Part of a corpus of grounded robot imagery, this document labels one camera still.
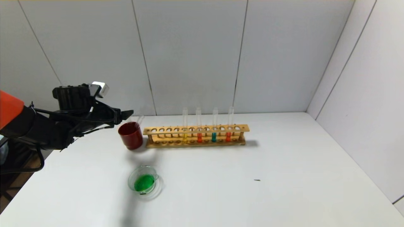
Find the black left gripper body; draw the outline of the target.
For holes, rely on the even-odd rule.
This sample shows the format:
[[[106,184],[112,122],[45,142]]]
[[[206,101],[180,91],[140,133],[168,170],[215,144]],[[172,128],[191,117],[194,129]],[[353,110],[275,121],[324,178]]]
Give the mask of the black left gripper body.
[[[93,107],[91,120],[95,120],[95,122],[91,122],[91,129],[114,128],[120,123],[120,109],[110,107],[97,100],[91,100],[91,104]]]

